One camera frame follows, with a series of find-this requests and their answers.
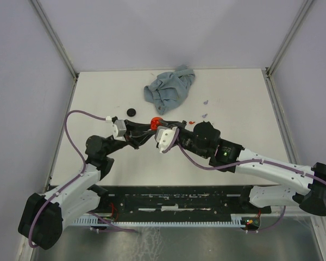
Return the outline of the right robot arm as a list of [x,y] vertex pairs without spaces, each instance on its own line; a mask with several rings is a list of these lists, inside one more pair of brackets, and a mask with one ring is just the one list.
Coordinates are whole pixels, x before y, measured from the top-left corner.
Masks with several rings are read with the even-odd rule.
[[185,122],[151,121],[160,153],[178,146],[183,154],[191,152],[209,160],[198,168],[252,175],[273,182],[261,187],[249,185],[239,198],[239,208],[246,213],[268,206],[297,206],[316,216],[326,216],[326,165],[296,165],[262,156],[240,144],[221,138],[210,122],[196,124],[192,131]]

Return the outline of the orange round charging case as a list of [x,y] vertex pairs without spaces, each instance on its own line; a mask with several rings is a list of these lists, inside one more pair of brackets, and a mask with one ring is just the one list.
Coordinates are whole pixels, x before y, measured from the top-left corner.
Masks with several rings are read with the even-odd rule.
[[151,123],[150,123],[150,129],[152,131],[156,131],[158,129],[158,127],[162,125],[161,121],[162,121],[161,117],[152,118]]

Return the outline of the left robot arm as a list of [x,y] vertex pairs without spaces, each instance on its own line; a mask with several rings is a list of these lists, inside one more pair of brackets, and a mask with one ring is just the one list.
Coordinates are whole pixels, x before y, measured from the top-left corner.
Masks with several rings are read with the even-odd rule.
[[92,135],[87,139],[77,174],[44,194],[33,193],[28,197],[18,232],[27,238],[31,248],[47,250],[75,219],[94,209],[107,210],[109,198],[97,183],[114,164],[109,155],[126,146],[138,149],[156,134],[152,125],[128,120],[115,119],[112,128],[112,135],[107,138]]

